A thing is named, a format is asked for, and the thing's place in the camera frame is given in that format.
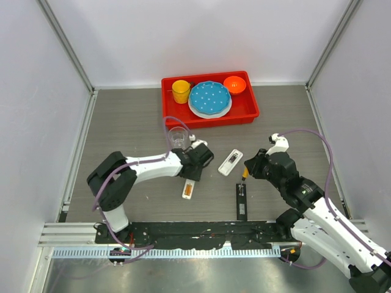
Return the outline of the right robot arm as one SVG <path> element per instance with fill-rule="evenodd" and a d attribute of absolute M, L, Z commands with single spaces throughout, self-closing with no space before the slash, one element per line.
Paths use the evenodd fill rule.
<path fill-rule="evenodd" d="M 287 153 L 269 155 L 260 149 L 244 165 L 250 176 L 271 183 L 290 206 L 276 220 L 279 239 L 307 244 L 338 268 L 355 292 L 390 290 L 390 252 L 327 201 L 317 184 L 299 174 Z"/>

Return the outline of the long white remote control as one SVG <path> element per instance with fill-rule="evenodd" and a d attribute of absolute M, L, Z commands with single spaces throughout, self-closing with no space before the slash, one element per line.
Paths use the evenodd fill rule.
<path fill-rule="evenodd" d="M 193 193 L 193 190 L 194 190 L 195 183 L 196 182 L 193 181 L 193 180 L 186 179 L 185 185 L 184 185 L 184 188 L 183 188 L 183 191 L 182 191 L 182 195 L 181 195 L 181 197 L 183 199 L 190 200 L 192 198 L 192 193 Z"/>

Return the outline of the orange handle screwdriver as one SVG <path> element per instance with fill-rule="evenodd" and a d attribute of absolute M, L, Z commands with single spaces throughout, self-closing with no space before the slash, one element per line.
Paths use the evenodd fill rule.
<path fill-rule="evenodd" d="M 243 171 L 243 174 L 242 174 L 242 178 L 241 178 L 241 184 L 239 185 L 239 194 L 241 196 L 244 195 L 245 180 L 247 179 L 248 176 L 249 176 L 249 171 L 248 171 L 248 168 L 245 167 L 244 171 Z"/>

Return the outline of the white remote with black batteries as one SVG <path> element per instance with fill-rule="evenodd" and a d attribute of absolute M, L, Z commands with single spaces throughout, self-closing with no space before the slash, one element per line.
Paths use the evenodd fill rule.
<path fill-rule="evenodd" d="M 223 176 L 228 176 L 232 170 L 236 167 L 238 162 L 243 157 L 243 153 L 237 149 L 233 149 L 223 163 L 217 169 Z"/>

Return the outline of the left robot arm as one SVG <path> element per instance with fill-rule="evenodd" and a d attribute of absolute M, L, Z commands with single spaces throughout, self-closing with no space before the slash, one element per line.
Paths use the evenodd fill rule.
<path fill-rule="evenodd" d="M 130 221 L 123 203 L 134 185 L 162 177 L 181 177 L 199 182 L 202 171 L 214 159 L 206 142 L 197 140 L 183 150 L 147 157 L 126 157 L 111 153 L 86 179 L 93 196 L 93 210 L 99 209 L 104 223 L 103 236 L 123 244 L 130 236 Z"/>

